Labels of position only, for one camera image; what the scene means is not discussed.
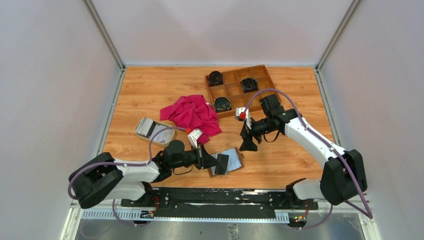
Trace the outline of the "wooden compartment tray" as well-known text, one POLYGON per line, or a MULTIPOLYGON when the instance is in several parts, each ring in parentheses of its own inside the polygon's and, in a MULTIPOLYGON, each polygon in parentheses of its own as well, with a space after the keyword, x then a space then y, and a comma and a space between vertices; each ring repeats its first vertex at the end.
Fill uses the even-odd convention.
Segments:
POLYGON ((260 91, 275 88, 265 65, 213 70, 204 76, 204 82, 210 103, 220 119, 235 116, 236 108, 248 103, 250 112, 260 111, 260 99, 272 94, 260 91))

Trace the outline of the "magenta cloth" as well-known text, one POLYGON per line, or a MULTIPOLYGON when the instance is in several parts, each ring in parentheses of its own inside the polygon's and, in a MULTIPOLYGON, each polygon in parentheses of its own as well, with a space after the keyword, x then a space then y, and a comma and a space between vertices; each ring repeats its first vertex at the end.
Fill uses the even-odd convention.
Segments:
POLYGON ((197 142, 200 144, 222 132, 217 112, 202 94, 181 96, 175 103, 160 110, 160 120, 171 121, 180 128, 199 129, 202 135, 197 142))

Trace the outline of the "black coiled belt bottom-left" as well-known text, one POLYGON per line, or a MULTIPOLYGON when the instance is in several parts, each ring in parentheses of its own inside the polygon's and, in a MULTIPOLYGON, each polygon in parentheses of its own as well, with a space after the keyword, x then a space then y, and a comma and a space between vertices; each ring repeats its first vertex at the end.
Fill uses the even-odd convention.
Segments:
POLYGON ((214 109, 217 113, 227 112, 232 109, 232 104, 227 97, 218 97, 213 101, 214 109))

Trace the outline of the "black credit card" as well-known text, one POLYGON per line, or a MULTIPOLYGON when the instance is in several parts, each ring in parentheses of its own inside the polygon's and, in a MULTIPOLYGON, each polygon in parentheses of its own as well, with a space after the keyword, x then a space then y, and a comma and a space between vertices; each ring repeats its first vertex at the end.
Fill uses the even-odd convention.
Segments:
POLYGON ((216 157, 215 175, 226 175, 228 169, 229 155, 219 153, 216 157))

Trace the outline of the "black coiled belt top-left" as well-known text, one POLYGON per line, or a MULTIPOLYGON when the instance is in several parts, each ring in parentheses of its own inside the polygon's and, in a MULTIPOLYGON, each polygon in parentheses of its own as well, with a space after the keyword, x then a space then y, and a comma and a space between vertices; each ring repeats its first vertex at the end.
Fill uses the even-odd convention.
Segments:
POLYGON ((223 85, 224 81, 222 73, 216 70, 212 71, 207 77, 207 82, 209 87, 223 85))

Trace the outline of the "brown leather card holder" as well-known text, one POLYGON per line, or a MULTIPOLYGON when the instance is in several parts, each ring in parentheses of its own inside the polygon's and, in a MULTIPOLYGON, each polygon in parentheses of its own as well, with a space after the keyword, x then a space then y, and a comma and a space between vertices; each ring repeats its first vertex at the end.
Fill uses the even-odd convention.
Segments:
POLYGON ((219 153, 213 153, 211 156, 217 159, 218 154, 228 155, 227 170, 224 176, 228 175, 230 172, 239 170, 244 167, 244 164, 243 164, 244 155, 240 152, 240 150, 237 147, 230 148, 219 153))

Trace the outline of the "aluminium frame rail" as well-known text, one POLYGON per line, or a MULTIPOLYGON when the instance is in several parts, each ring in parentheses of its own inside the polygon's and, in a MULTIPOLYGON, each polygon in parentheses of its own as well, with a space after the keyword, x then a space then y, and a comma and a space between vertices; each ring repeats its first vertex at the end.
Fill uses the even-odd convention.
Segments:
POLYGON ((73 202, 62 240, 379 240, 374 220, 348 204, 309 199, 290 207, 283 189, 154 187, 140 200, 73 202))

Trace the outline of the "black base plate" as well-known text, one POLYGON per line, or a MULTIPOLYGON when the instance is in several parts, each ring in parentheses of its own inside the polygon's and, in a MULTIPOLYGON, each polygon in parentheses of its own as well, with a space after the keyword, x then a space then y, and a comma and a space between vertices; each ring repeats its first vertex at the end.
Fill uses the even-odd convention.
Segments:
POLYGON ((317 210, 312 199, 290 203, 282 189, 154 187, 139 200, 120 207, 157 208, 158 217, 208 219, 274 219, 276 211, 317 210))

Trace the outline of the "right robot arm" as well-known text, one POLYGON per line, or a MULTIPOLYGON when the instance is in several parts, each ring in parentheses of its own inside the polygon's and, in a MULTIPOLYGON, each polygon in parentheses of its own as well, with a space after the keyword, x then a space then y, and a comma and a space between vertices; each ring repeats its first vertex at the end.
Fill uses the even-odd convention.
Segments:
POLYGON ((255 121, 245 107, 236 108, 235 117, 243 121, 240 132, 241 151, 258 150, 265 134, 277 132, 297 142, 322 167, 319 179, 302 178, 286 186, 285 201, 298 209, 309 199, 326 200, 339 205, 368 188, 362 155, 355 149, 345 150, 317 132, 294 108, 285 110, 275 94, 259 101, 265 118, 255 121))

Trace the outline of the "black coiled belt centre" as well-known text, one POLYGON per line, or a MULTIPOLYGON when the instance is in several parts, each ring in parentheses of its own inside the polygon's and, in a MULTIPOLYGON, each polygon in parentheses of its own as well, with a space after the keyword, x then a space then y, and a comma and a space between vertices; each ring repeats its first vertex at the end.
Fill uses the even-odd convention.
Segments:
POLYGON ((244 93, 251 93, 259 90, 258 82, 255 78, 247 77, 240 82, 244 93))

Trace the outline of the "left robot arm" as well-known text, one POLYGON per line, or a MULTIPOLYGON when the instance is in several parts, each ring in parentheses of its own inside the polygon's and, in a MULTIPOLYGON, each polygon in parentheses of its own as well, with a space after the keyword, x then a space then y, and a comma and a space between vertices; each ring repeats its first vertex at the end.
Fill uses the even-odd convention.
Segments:
POLYGON ((180 140, 173 140, 151 160, 125 161, 103 152, 75 170, 68 178, 69 195, 82 209, 97 206, 104 200, 126 199, 149 206, 153 193, 147 184, 162 182, 173 170, 193 166, 199 170, 215 167, 218 160, 203 145, 185 150, 180 140))

